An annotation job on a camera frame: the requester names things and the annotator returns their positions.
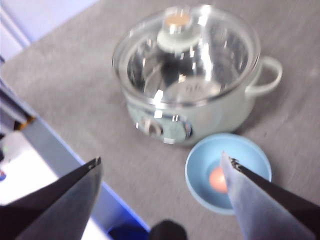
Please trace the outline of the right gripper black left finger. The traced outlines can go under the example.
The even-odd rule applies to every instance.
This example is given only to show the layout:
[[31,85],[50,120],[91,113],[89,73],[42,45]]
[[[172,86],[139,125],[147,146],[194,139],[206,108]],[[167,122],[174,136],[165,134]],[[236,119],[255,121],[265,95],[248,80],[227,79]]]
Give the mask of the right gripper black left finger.
[[2,240],[79,240],[102,182],[101,158],[0,208]]

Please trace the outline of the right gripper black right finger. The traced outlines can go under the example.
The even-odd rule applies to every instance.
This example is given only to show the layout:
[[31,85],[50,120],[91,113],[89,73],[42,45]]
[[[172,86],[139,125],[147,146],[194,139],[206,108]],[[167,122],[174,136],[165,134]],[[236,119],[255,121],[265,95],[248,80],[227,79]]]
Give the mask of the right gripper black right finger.
[[320,207],[221,155],[227,194],[245,240],[318,240]]

